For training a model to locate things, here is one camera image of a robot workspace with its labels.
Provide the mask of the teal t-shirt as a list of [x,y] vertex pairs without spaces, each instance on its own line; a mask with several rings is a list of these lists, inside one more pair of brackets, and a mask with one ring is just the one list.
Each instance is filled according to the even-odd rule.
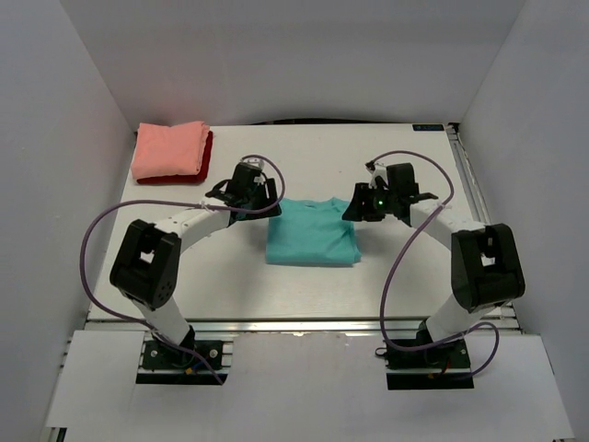
[[281,201],[282,214],[269,221],[265,258],[268,264],[289,266],[353,266],[361,260],[354,226],[342,218],[349,203]]

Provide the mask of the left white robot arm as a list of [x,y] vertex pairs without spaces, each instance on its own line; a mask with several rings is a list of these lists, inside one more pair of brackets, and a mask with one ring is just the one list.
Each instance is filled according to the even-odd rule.
[[272,162],[249,155],[233,175],[215,184],[203,200],[166,219],[133,221],[110,271],[110,283],[130,299],[156,339],[170,348],[194,348],[194,331],[173,297],[180,257],[187,249],[237,222],[282,213],[281,192],[264,172]]

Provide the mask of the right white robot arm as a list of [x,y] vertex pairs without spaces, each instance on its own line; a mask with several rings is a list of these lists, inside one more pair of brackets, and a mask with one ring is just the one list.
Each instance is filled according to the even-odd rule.
[[380,222],[392,215],[413,231],[388,272],[379,309],[386,309],[393,277],[420,234],[450,252],[449,298],[425,320],[415,345],[387,339],[390,348],[417,353],[459,340],[479,329],[480,320],[490,311],[524,294],[525,278],[509,226],[474,221],[457,213],[449,198],[421,192],[410,163],[385,166],[370,161],[365,166],[371,179],[355,184],[343,220]]

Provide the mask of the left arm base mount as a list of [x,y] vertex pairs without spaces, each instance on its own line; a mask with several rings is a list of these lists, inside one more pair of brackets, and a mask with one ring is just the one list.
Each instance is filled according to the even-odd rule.
[[[194,350],[225,382],[231,364],[231,344],[222,340],[194,341]],[[202,360],[170,348],[156,338],[148,337],[139,358],[135,383],[138,385],[220,386]]]

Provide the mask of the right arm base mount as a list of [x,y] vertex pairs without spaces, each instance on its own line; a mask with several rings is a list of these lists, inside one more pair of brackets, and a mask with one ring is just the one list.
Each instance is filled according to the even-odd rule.
[[464,340],[452,341],[420,352],[377,347],[375,356],[386,363],[387,389],[472,390],[474,381]]

